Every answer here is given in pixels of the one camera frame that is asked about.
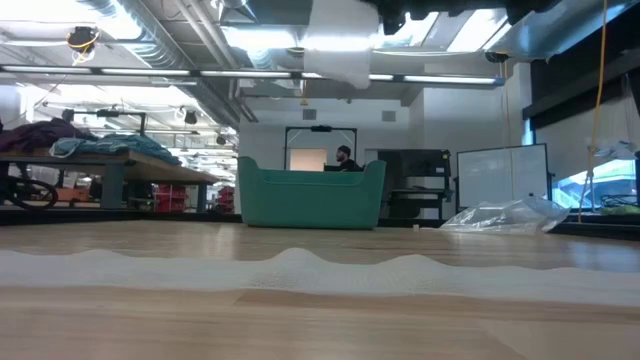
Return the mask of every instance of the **black panel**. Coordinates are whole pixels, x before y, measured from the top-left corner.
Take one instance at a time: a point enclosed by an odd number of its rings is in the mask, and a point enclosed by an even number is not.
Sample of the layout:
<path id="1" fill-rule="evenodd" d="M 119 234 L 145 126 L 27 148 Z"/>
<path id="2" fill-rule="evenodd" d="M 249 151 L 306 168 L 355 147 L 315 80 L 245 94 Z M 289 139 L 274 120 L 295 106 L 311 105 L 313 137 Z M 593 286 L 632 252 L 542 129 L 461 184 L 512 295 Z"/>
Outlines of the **black panel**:
<path id="1" fill-rule="evenodd" d="M 640 46 L 640 4 L 633 6 L 607 24 L 605 62 L 623 56 Z M 531 63 L 532 100 L 536 101 L 560 90 L 600 67 L 602 30 L 587 36 L 563 54 L 547 61 Z"/>
<path id="2" fill-rule="evenodd" d="M 633 100 L 636 102 L 636 109 L 640 115 L 640 69 L 630 72 L 627 79 L 629 80 Z"/>
<path id="3" fill-rule="evenodd" d="M 602 89 L 602 102 L 622 96 L 622 82 L 620 80 L 605 84 Z M 562 121 L 571 116 L 589 111 L 595 107 L 598 100 L 598 89 L 591 89 L 588 92 L 565 101 L 562 105 L 553 107 L 539 115 L 531 117 L 531 130 L 535 131 L 545 126 Z"/>
<path id="4" fill-rule="evenodd" d="M 640 4 L 607 25 L 603 102 L 622 95 L 621 79 L 640 69 Z M 532 127 L 553 124 L 596 104 L 602 30 L 587 36 L 563 54 L 531 64 L 531 106 L 523 110 Z"/>

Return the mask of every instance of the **ceiling light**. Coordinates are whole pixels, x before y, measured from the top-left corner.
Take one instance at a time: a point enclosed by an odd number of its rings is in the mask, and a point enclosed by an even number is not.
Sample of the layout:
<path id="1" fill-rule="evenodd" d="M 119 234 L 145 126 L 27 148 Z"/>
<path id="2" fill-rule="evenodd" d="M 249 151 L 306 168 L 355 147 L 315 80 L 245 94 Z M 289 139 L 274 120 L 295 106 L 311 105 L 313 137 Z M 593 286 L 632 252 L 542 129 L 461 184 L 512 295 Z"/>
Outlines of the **ceiling light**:
<path id="1" fill-rule="evenodd" d="M 465 85 L 497 85 L 496 78 L 457 77 L 457 76 L 413 76 L 406 75 L 405 82 L 415 83 L 439 83 L 439 84 L 465 84 Z"/>
<path id="2" fill-rule="evenodd" d="M 303 79 L 322 79 L 322 75 L 316 73 L 302 73 Z"/>
<path id="3" fill-rule="evenodd" d="M 189 76 L 189 70 L 156 70 L 156 69 L 102 69 L 105 75 L 131 76 Z"/>
<path id="4" fill-rule="evenodd" d="M 504 26 L 500 28 L 500 30 L 498 30 L 498 32 L 495 35 L 493 35 L 493 37 L 489 41 L 487 41 L 486 44 L 484 44 L 482 49 L 483 50 L 491 49 L 493 45 L 495 45 L 500 39 L 502 39 L 509 32 L 509 30 L 511 30 L 511 25 L 509 23 L 505 23 Z"/>
<path id="5" fill-rule="evenodd" d="M 287 30 L 258 30 L 222 27 L 229 46 L 246 51 L 288 49 L 298 46 L 293 34 Z"/>
<path id="6" fill-rule="evenodd" d="M 2 66 L 2 70 L 14 73 L 91 74 L 91 69 L 79 67 L 4 65 Z"/>
<path id="7" fill-rule="evenodd" d="M 371 74 L 369 80 L 373 81 L 393 81 L 393 75 Z"/>
<path id="8" fill-rule="evenodd" d="M 460 32 L 453 40 L 448 52 L 475 52 L 486 44 L 489 39 L 507 21 L 506 11 L 503 9 L 476 10 L 467 20 Z"/>
<path id="9" fill-rule="evenodd" d="M 124 132 L 138 133 L 140 132 L 140 130 L 134 130 L 134 129 L 106 129 L 106 128 L 86 128 L 86 129 L 96 133 L 101 133 L 101 132 L 103 133 L 124 133 Z M 199 132 L 190 131 L 190 130 L 145 130 L 144 133 L 145 134 L 167 134 L 167 135 L 200 135 Z"/>
<path id="10" fill-rule="evenodd" d="M 204 77 L 232 77 L 245 79 L 290 79 L 291 73 L 285 71 L 201 71 Z"/>
<path id="11" fill-rule="evenodd" d="M 145 130 L 145 134 L 200 135 L 195 130 Z"/>

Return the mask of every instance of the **red object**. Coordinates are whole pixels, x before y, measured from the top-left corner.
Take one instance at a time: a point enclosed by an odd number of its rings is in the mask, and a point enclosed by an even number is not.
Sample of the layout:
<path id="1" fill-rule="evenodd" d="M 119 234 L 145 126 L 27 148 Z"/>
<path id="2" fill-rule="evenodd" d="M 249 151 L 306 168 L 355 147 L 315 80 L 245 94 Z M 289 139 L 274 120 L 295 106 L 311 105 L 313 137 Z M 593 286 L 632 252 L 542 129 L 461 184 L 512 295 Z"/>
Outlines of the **red object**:
<path id="1" fill-rule="evenodd" d="M 216 206 L 218 212 L 224 214 L 232 214 L 234 212 L 233 196 L 235 190 L 231 186 L 225 186 L 218 191 L 218 205 Z"/>
<path id="2" fill-rule="evenodd" d="M 81 202 L 89 201 L 89 189 L 56 189 L 58 201 L 71 201 L 76 199 Z"/>
<path id="3" fill-rule="evenodd" d="M 160 185 L 155 192 L 156 212 L 184 212 L 187 190 L 184 186 Z"/>

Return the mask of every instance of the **pipe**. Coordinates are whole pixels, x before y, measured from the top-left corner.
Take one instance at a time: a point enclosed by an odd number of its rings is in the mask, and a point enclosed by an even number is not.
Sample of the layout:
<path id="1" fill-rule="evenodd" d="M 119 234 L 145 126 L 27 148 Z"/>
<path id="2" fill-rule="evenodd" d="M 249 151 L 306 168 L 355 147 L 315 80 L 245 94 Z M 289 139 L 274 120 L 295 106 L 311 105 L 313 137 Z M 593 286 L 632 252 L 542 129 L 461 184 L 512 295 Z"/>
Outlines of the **pipe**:
<path id="1" fill-rule="evenodd" d="M 158 19 L 140 0 L 78 0 L 89 5 L 103 16 L 115 18 L 127 15 L 124 21 L 135 21 L 143 30 L 141 40 L 152 41 L 153 45 L 130 46 L 128 50 L 154 69 L 193 69 L 194 63 L 176 44 L 162 27 Z M 238 128 L 240 117 L 234 106 L 213 87 L 209 80 L 197 80 L 197 86 L 179 86 L 179 89 L 193 96 L 202 109 L 220 124 Z"/>
<path id="2" fill-rule="evenodd" d="M 220 30 L 220 27 L 214 25 L 211 22 L 211 19 L 209 19 L 209 15 L 204 11 L 204 9 L 202 8 L 202 6 L 200 5 L 200 3 L 197 0 L 187 0 L 187 1 L 189 2 L 189 4 L 191 4 L 191 7 L 196 12 L 198 17 L 202 21 L 202 24 L 207 29 L 207 31 L 209 32 L 211 37 L 213 37 L 213 41 L 218 45 L 218 47 L 220 48 L 220 50 L 224 54 L 224 57 L 229 62 L 229 65 L 232 68 L 237 69 L 238 68 L 238 63 L 233 58 L 233 55 L 231 55 L 231 52 L 229 52 L 229 47 L 227 46 L 227 43 L 226 43 L 225 39 L 223 38 L 224 35 L 222 34 L 222 31 Z"/>
<path id="3" fill-rule="evenodd" d="M 226 63 L 225 63 L 225 59 L 224 59 L 222 53 L 211 42 L 211 40 L 209 39 L 207 34 L 202 30 L 202 28 L 200 26 L 198 26 L 198 23 L 196 22 L 196 19 L 193 17 L 193 15 L 191 15 L 191 12 L 187 8 L 187 5 L 185 5 L 184 1 L 178 0 L 178 1 L 176 1 L 176 5 L 178 5 L 178 9 L 182 13 L 182 15 L 184 15 L 184 17 L 187 19 L 187 22 L 189 23 L 189 25 L 191 25 L 191 27 L 196 32 L 196 34 L 198 35 L 200 40 L 202 40 L 202 42 L 204 43 L 204 46 L 206 46 L 207 49 L 209 49 L 209 52 L 216 59 L 216 61 L 220 65 L 220 67 L 224 67 L 226 65 Z"/>

